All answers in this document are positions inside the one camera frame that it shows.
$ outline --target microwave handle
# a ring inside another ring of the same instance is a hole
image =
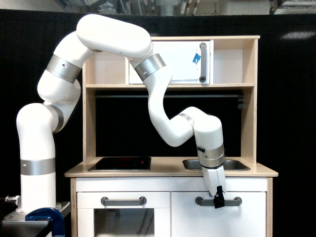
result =
[[[195,201],[200,206],[214,206],[213,200],[205,200],[202,197],[197,197]],[[234,200],[225,200],[225,206],[240,206],[241,203],[240,197],[235,197]]]
[[[199,82],[206,82],[206,67],[207,67],[207,47],[206,43],[200,43],[199,48],[201,49],[201,76],[199,77]]]
[[[147,203],[145,197],[138,200],[109,200],[107,197],[101,198],[101,204],[104,206],[142,206]]]

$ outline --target ceiling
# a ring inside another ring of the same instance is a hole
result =
[[[316,0],[0,0],[0,8],[157,16],[316,14]]]

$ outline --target blue clamp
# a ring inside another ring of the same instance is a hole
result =
[[[25,216],[25,221],[48,220],[51,222],[53,237],[65,237],[65,221],[63,215],[55,208],[45,207],[34,210]]]

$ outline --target silver metal ring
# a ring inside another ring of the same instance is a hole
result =
[[[41,160],[21,160],[22,175],[44,175],[55,172],[55,158]]]
[[[46,70],[67,82],[74,83],[81,68],[53,54]]]
[[[205,167],[216,167],[224,163],[225,153],[224,144],[213,150],[197,150],[198,160]]]
[[[63,112],[55,105],[50,105],[50,106],[56,111],[56,113],[58,115],[58,124],[57,124],[57,127],[55,128],[55,130],[53,131],[53,133],[57,133],[61,130],[61,128],[64,125],[64,115],[63,115]]]
[[[164,63],[161,56],[157,53],[140,63],[135,68],[135,71],[137,72],[140,79],[144,81],[147,77],[164,66],[166,66],[166,64]]]
[[[186,115],[186,114],[179,114],[179,116],[184,117],[184,118],[190,123],[190,125],[191,125],[191,127],[192,127],[192,130],[193,130],[193,136],[194,136],[194,121],[193,121],[193,119],[190,118],[190,117],[189,117],[188,115]]]

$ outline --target blue sticker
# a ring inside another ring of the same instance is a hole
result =
[[[198,64],[199,60],[201,59],[201,56],[199,56],[197,53],[196,55],[194,56],[194,59],[192,62],[194,62],[195,64]]]

